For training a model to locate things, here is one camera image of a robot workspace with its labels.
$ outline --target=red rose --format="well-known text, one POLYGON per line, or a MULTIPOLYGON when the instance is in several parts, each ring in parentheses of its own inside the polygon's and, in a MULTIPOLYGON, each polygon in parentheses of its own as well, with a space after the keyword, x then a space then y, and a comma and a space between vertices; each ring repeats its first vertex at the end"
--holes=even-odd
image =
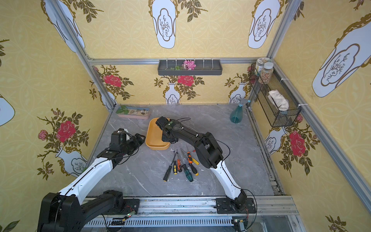
POLYGON ((301 114, 299 114, 297 117, 296 117, 296 120, 297 122, 302 122, 303 121, 303 116, 301 114))
POLYGON ((113 86, 121 87, 122 81, 118 76, 109 75, 104 77, 104 82, 113 86))
POLYGON ((46 140, 46 137, 47 137, 46 130, 41 130, 40 133, 39 133, 39 139, 46 140))
POLYGON ((179 76, 178 77, 178 83, 181 83, 183 85, 192 86, 194 83, 193 76, 179 76))
POLYGON ((71 121, 62 122, 57 132, 57 138, 61 143, 64 143, 67 139, 76 133, 75 125, 71 121))
POLYGON ((290 139, 292 152, 295 156, 301 157, 305 152, 305 140, 297 131, 290 134, 290 139))

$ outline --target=jar lid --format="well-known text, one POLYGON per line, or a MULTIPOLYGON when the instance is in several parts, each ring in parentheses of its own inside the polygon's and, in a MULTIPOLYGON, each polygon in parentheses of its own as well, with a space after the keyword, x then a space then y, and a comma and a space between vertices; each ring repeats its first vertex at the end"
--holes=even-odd
POLYGON ((269 59, 268 57, 261 57, 261 58, 258 58, 258 59, 256 60, 256 63, 257 63, 258 65, 261 65, 261 66, 263 66, 265 62, 272 62, 272 60, 269 59))
POLYGON ((273 68, 273 63, 271 63, 271 62, 265 62, 264 63, 264 68, 265 69, 272 69, 273 68))

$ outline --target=cloth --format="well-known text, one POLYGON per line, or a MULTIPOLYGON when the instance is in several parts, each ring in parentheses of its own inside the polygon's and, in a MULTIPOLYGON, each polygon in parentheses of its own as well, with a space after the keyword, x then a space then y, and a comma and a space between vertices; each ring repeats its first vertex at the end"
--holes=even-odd
POLYGON ((269 91, 268 98, 273 105, 278 107, 278 110, 286 111, 289 109, 289 101, 278 90, 269 91))

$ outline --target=wire mesh basket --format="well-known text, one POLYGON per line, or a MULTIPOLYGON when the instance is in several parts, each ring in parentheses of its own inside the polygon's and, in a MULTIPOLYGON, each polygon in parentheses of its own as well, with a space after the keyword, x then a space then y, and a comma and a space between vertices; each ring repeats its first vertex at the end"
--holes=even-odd
POLYGON ((284 83, 280 82, 280 78, 278 77, 276 71, 273 72, 272 78, 268 82, 268 84, 261 84, 259 82, 258 76, 254 74, 255 64, 251 65, 251 72, 250 72, 250 84, 262 105, 265 115, 268 118, 269 124, 272 127, 284 127, 284 126, 292 126, 296 117, 301 111, 301 107, 299 107, 299 103, 294 98, 292 93, 288 90, 284 83), (284 96, 289 102, 289 109, 286 111, 278 110, 279 106, 274 102, 273 103, 269 100, 269 91, 271 90, 278 90, 280 94, 284 96))

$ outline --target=marble surface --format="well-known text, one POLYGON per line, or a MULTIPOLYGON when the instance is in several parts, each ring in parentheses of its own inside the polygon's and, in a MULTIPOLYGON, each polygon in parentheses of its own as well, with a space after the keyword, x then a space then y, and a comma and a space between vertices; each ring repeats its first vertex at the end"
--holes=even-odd
MULTIPOLYGON (((266 169, 257 146, 249 119, 244 112, 242 122, 234 124, 229 120, 230 113, 236 105, 149 105, 151 116, 148 120, 120 118, 116 115, 116 106, 104 134, 99 141, 94 158, 109 146, 111 134, 119 128, 128 129, 130 134, 147 134, 148 124, 155 117, 167 118, 190 117, 184 125, 197 132, 213 134, 215 139, 223 141, 231 148, 231 155, 225 163, 233 178, 241 188, 249 189, 254 195, 273 195, 266 169)), ((223 155, 228 154, 228 148, 219 143, 223 155)), ((97 196, 106 190, 122 191, 124 196, 222 196, 224 189, 211 170, 195 165, 198 176, 193 173, 193 182, 189 182, 184 171, 170 174, 169 181, 164 182, 165 171, 174 156, 173 150, 191 149, 191 145, 179 140, 170 148, 162 151, 151 150, 143 144, 139 152, 126 163, 117 165, 104 176, 89 193, 97 196)))

